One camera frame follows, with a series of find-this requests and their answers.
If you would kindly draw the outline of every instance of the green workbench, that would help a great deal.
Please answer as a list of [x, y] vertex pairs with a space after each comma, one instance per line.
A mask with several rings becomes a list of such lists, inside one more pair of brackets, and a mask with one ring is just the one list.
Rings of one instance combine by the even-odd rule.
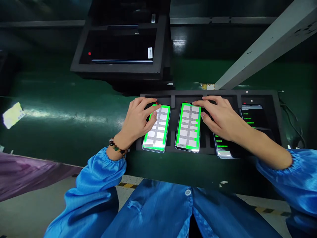
[[[69, 71], [73, 55], [23, 55], [10, 95], [0, 98], [9, 108], [20, 102], [26, 116], [11, 129], [0, 129], [5, 152], [85, 166], [108, 145], [120, 129], [129, 102], [106, 82], [84, 80]], [[172, 73], [177, 90], [197, 90], [199, 83], [215, 83], [234, 61], [174, 58]], [[285, 103], [295, 112], [311, 148], [316, 146], [314, 110], [315, 65], [272, 63], [237, 89], [284, 90]], [[283, 115], [287, 138], [295, 132]], [[221, 189], [268, 198], [278, 196], [254, 165], [243, 160], [218, 159], [194, 153], [132, 151], [126, 174], [203, 188]], [[220, 181], [228, 181], [219, 188]]]

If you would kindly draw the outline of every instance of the smartphone screen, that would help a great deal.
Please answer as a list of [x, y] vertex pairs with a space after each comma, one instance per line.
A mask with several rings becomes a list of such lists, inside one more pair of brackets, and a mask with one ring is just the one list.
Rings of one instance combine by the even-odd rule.
[[100, 35], [94, 39], [91, 60], [94, 62], [151, 63], [155, 35]]
[[240, 159], [250, 153], [234, 142], [227, 141], [214, 134], [216, 154], [221, 159]]
[[200, 107], [182, 103], [175, 141], [176, 149], [199, 152], [200, 112]]
[[156, 112], [158, 113], [156, 122], [152, 129], [145, 135], [143, 150], [163, 153], [166, 146], [166, 137], [169, 124], [171, 107], [162, 105]]
[[264, 109], [259, 104], [242, 105], [241, 116], [253, 128], [268, 128]]

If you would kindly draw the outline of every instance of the gray metal beam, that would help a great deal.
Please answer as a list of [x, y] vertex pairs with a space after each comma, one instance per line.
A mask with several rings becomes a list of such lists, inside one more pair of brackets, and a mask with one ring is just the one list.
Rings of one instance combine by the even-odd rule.
[[272, 24], [277, 17], [188, 17], [170, 18], [171, 25], [196, 24]]
[[317, 32], [317, 0], [294, 0], [216, 82], [232, 89]]
[[13, 21], [0, 22], [1, 28], [61, 28], [83, 27], [85, 20], [57, 20], [57, 21]]

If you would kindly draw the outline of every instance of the dark phone screen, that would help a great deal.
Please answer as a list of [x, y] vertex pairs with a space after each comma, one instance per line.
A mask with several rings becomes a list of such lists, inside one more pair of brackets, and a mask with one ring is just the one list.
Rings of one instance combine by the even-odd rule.
[[249, 154], [247, 150], [234, 142], [227, 141], [214, 135], [216, 152], [219, 158], [223, 159], [240, 159]]
[[243, 120], [250, 126], [268, 128], [265, 112], [261, 105], [242, 105], [241, 114]]
[[153, 61], [155, 35], [103, 35], [94, 39], [93, 61]]
[[[263, 107], [259, 104], [242, 105], [241, 116], [250, 126], [265, 133], [268, 137], [274, 140], [272, 131], [268, 128], [268, 122], [265, 116]], [[216, 152], [220, 158], [243, 158], [252, 155], [250, 152], [237, 145], [234, 142], [224, 140], [217, 135], [214, 135]]]

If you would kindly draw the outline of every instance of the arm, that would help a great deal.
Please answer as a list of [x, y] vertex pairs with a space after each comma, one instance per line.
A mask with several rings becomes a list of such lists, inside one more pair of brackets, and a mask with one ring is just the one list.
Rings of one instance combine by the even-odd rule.
[[194, 105], [207, 109], [201, 113], [212, 132], [244, 147], [259, 158], [257, 169], [285, 198], [292, 209], [287, 225], [293, 237], [312, 237], [317, 234], [317, 152], [314, 150], [287, 151], [264, 133], [250, 127], [220, 96], [203, 97]]
[[[114, 143], [128, 149], [139, 137], [151, 130], [160, 108], [145, 106], [156, 99], [136, 98], [128, 109], [122, 130]], [[121, 181], [126, 162], [114, 148], [103, 148], [88, 160], [76, 179], [76, 187], [65, 194], [65, 210], [48, 226], [45, 237], [100, 237], [118, 213], [119, 201], [115, 186]]]

